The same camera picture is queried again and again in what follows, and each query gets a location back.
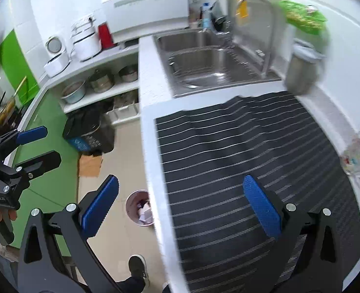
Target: person's leg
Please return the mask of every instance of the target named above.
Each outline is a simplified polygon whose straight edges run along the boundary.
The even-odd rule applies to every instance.
[[[146,262],[143,256],[134,254],[129,259],[131,277],[117,282],[124,293],[141,293],[145,285],[149,286],[149,277],[146,270]]]

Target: white countertop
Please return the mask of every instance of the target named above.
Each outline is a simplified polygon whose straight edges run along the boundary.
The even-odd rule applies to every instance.
[[[154,226],[172,293],[184,293],[188,292],[188,288],[181,270],[180,256],[166,195],[155,119],[180,110],[193,110],[220,104],[237,95],[258,96],[284,91],[285,87],[281,81],[269,82],[219,89],[173,99],[152,37],[140,39],[139,72],[142,144],[148,191],[155,219]],[[311,94],[298,97],[298,100],[312,114],[336,151],[342,152],[353,130],[329,97],[321,88],[315,87]],[[351,179],[351,184],[360,209],[360,182]],[[345,278],[344,288],[359,271],[360,260]]]

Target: black sneaker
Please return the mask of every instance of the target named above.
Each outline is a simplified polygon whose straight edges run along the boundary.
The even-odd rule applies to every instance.
[[[146,286],[149,286],[149,276],[146,269],[146,261],[140,254],[133,254],[129,259],[129,270],[132,277],[141,277]]]

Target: black striped mat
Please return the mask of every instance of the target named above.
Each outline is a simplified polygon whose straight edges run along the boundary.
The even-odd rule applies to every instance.
[[[360,213],[332,144],[287,92],[235,97],[156,119],[182,268],[191,293],[235,292],[273,244],[242,191],[252,174],[284,202],[337,221],[346,276],[360,257]],[[292,272],[303,238],[282,278]]]

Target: floor tile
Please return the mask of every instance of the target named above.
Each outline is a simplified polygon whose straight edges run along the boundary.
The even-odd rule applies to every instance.
[[[115,281],[130,276],[128,259],[132,254],[143,255],[151,284],[144,292],[161,292],[166,278],[154,227],[138,226],[125,213],[127,197],[136,190],[146,189],[139,121],[117,127],[115,148],[103,155],[99,177],[80,178],[79,200],[96,190],[108,174],[118,178],[119,195],[97,235],[88,240],[89,245]]]

